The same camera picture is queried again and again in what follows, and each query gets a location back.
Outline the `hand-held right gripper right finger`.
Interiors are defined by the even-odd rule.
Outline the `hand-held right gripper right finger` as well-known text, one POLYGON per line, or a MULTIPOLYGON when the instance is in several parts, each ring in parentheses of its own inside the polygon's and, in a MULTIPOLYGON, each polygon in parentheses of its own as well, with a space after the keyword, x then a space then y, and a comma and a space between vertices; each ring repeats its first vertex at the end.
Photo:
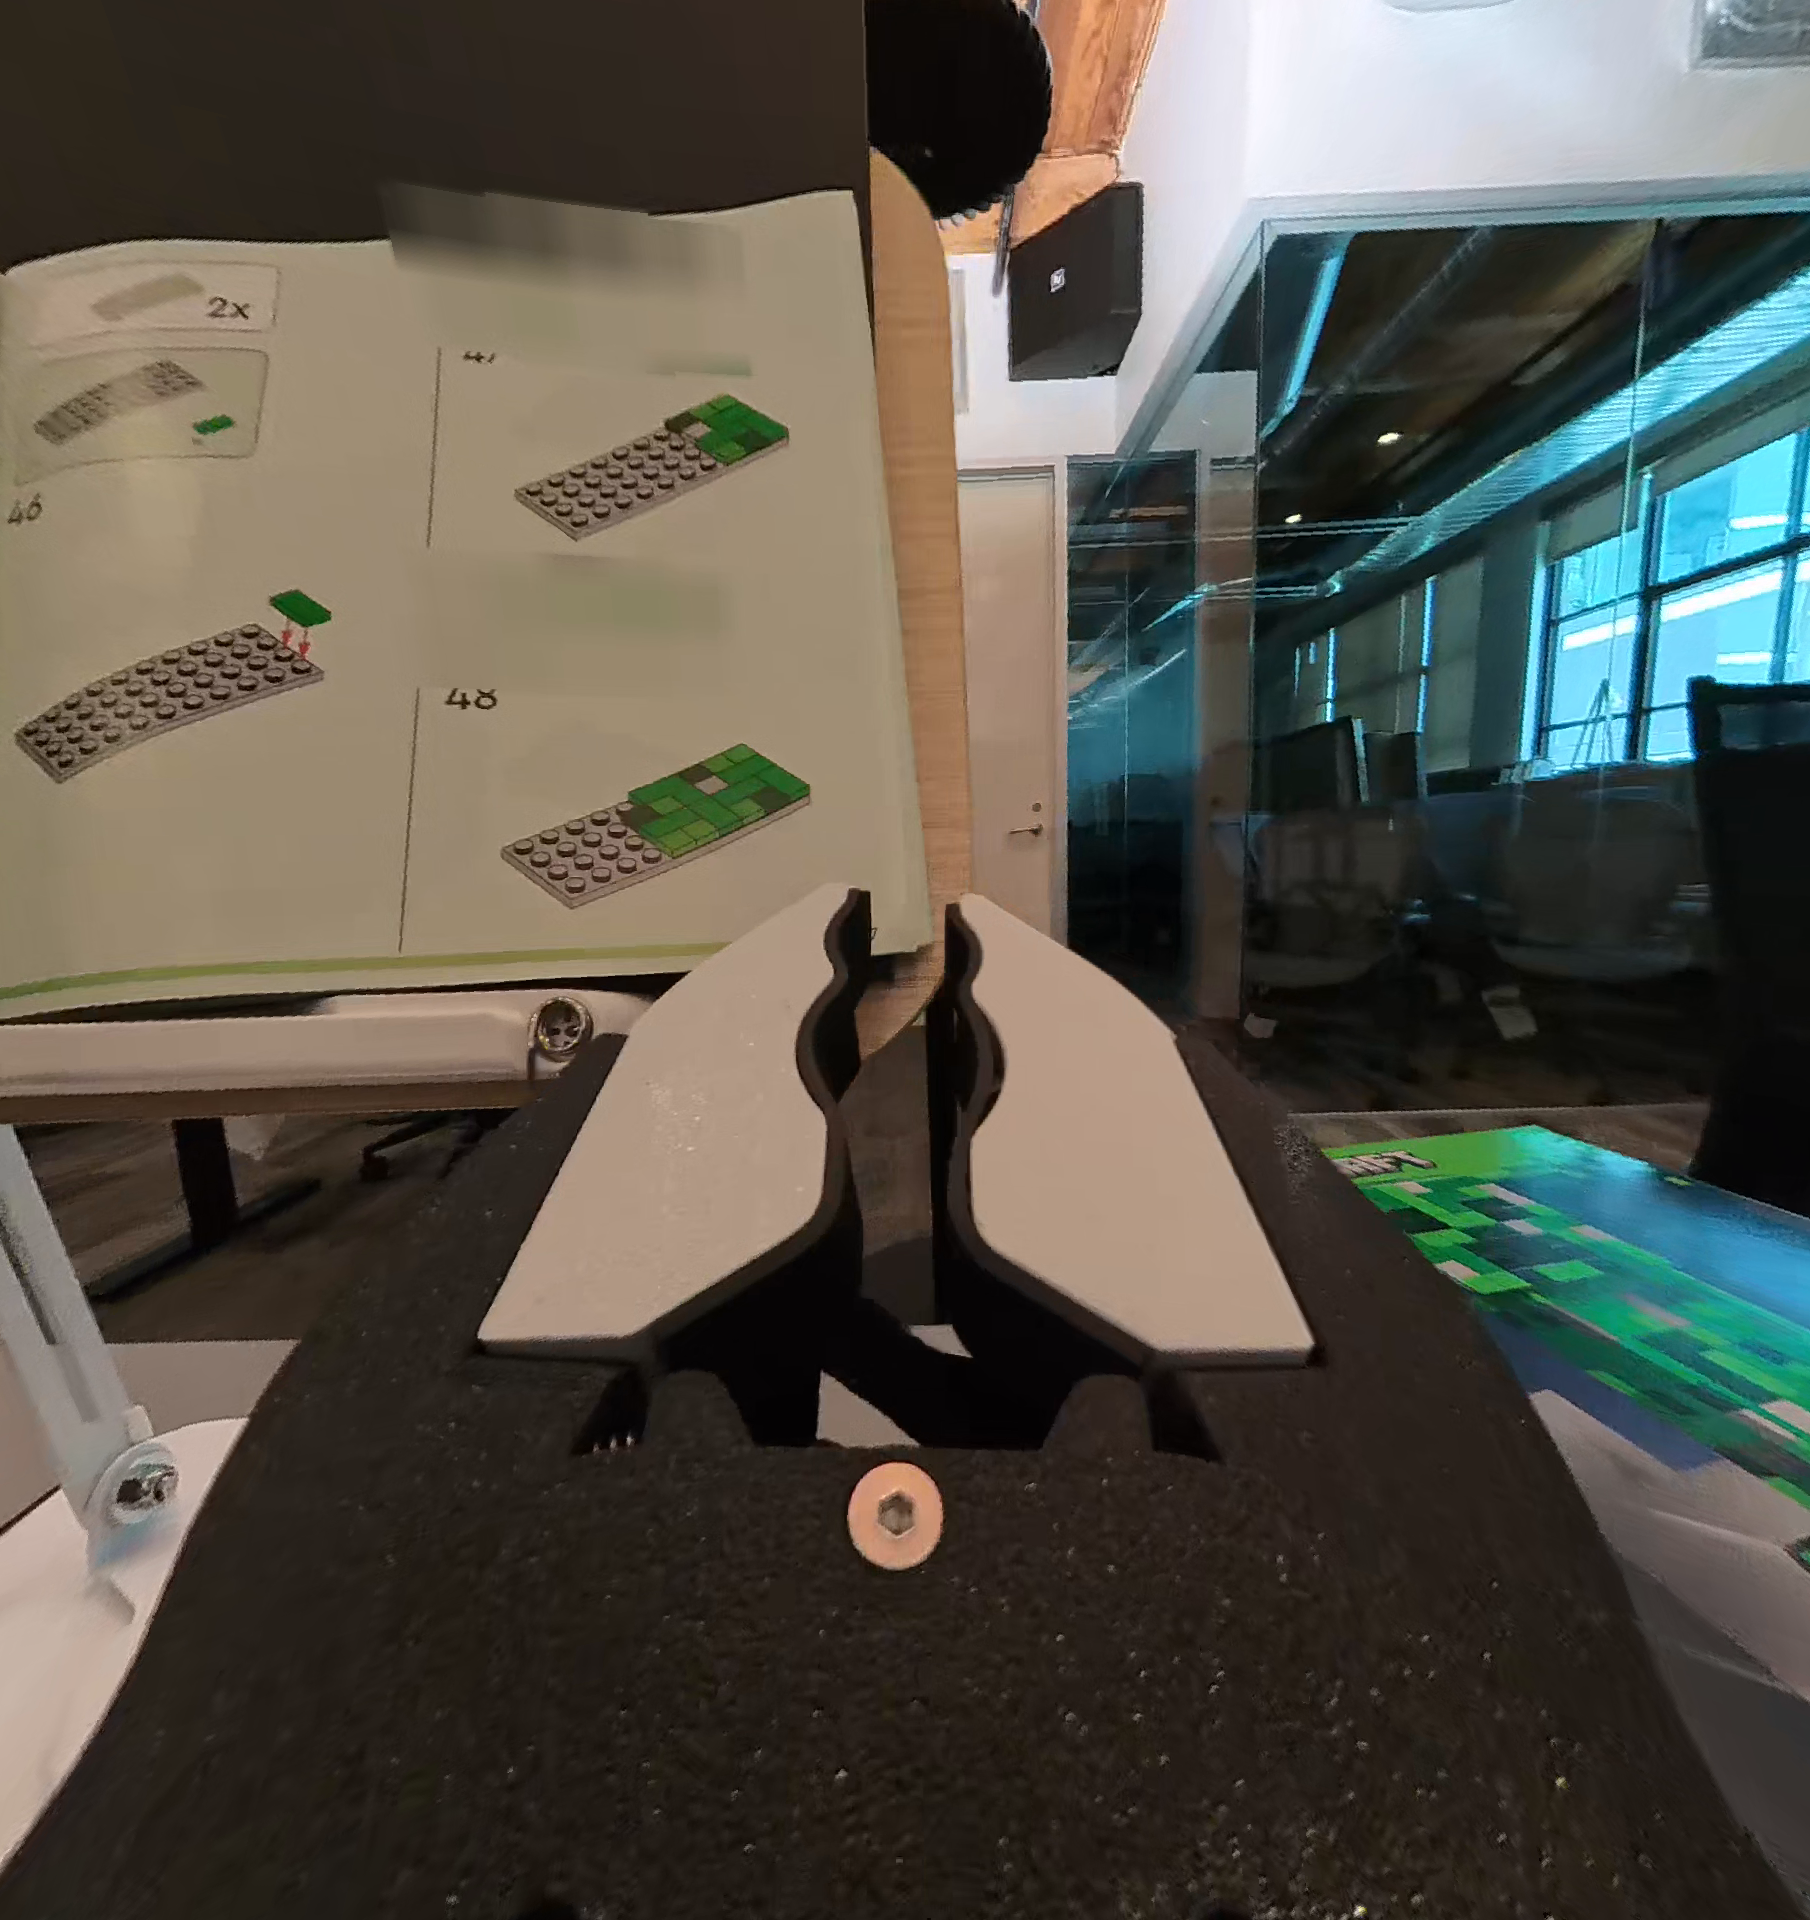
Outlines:
POLYGON ((1313 1329, 1174 1032, 986 896, 947 908, 926 1014, 934 1271, 1006 1438, 1091 1377, 1300 1370, 1313 1329))

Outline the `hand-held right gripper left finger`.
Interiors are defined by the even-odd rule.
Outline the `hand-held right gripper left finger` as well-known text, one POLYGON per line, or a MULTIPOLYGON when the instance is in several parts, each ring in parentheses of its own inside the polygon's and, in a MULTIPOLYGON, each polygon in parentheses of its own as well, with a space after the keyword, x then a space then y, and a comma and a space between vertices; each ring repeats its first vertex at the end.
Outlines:
POLYGON ((867 980, 869 895, 819 885, 669 988, 607 1070, 481 1350, 707 1374, 758 1445, 816 1445, 863 1275, 843 1099, 867 980))

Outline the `brick building instruction booklet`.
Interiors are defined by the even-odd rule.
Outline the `brick building instruction booklet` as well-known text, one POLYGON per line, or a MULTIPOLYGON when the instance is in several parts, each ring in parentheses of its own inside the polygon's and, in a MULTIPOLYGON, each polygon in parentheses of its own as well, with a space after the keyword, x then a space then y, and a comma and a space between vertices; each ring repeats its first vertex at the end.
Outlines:
POLYGON ((0 270, 0 1021, 932 927, 860 214, 0 270))

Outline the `grey office chair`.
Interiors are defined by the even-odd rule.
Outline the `grey office chair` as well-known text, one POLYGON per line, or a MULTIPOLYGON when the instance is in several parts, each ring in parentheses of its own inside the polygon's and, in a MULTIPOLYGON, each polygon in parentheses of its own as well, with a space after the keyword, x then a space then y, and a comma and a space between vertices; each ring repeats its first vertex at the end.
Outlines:
POLYGON ((1269 812, 1249 843, 1248 1018, 1332 1004, 1407 1015, 1429 879, 1416 809, 1269 812))

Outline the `white door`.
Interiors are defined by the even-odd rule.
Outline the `white door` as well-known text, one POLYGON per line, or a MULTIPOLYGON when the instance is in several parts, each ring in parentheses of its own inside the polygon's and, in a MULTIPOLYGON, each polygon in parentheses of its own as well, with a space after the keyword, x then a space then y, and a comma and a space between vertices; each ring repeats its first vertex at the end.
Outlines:
POLYGON ((973 887, 1065 933, 1065 467, 959 475, 973 887))

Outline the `green toy brick box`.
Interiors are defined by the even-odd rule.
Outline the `green toy brick box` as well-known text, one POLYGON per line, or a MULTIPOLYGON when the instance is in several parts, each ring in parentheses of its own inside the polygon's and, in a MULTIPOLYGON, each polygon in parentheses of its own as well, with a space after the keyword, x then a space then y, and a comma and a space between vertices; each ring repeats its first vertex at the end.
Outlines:
POLYGON ((1810 1915, 1810 1224, 1572 1111, 1302 1129, 1473 1297, 1714 1780, 1810 1915))

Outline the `white and wooden book stand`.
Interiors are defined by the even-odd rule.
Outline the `white and wooden book stand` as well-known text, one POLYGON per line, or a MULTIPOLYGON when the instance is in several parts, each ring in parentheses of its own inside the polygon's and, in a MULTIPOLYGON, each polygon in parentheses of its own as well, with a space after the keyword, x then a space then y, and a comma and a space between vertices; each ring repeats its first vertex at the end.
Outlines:
MULTIPOLYGON (((964 617, 954 428, 917 417, 950 346, 945 268, 930 213, 903 172, 869 156, 873 192, 877 417, 886 509, 880 549, 914 724, 910 798, 934 773, 932 882, 968 865, 964 617)), ((39 1119, 215 1122, 368 1116, 441 1102, 493 1119, 526 1104, 590 1041, 631 1033, 651 1001, 610 988, 362 993, 296 1011, 209 1007, 177 1018, 0 1025, 0 1195, 23 1198, 66 1248, 19 1125, 39 1119)), ((134 1468, 173 1469, 172 1500, 113 1524, 123 1473, 65 1479, 0 1525, 0 1869, 66 1782, 137 1659, 187 1537, 245 1434, 245 1418, 146 1438, 134 1468)))

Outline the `black mesh office chair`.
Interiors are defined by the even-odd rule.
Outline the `black mesh office chair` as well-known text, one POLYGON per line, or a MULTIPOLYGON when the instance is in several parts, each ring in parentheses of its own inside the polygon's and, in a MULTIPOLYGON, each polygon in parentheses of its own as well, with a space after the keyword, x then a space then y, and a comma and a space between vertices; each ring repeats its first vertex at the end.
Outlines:
POLYGON ((1723 1020, 1691 1172, 1810 1217, 1810 684, 1688 684, 1723 1020))

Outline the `black round ribbed knob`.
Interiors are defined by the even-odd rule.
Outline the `black round ribbed knob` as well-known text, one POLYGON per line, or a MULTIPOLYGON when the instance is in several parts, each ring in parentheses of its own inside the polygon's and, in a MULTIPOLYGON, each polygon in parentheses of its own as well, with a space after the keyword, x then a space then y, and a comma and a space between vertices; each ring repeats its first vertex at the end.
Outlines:
POLYGON ((869 146, 940 223, 1000 204, 1037 161, 1052 61, 1013 2, 867 2, 869 146))

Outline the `ceiling air vent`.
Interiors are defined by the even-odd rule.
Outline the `ceiling air vent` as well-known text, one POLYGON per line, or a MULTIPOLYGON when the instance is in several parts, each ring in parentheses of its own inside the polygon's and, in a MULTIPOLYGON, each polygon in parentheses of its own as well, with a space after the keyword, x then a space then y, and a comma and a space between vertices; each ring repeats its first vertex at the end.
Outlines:
POLYGON ((1698 2, 1698 67, 1810 64, 1810 2, 1698 2))

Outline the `black wall speaker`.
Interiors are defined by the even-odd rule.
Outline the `black wall speaker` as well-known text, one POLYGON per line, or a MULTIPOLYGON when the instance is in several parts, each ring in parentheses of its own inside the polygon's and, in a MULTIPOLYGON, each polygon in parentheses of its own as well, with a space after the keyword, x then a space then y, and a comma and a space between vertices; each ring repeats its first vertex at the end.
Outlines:
POLYGON ((1144 311, 1146 188, 1116 180, 1009 254, 1012 382, 1114 376, 1144 311))

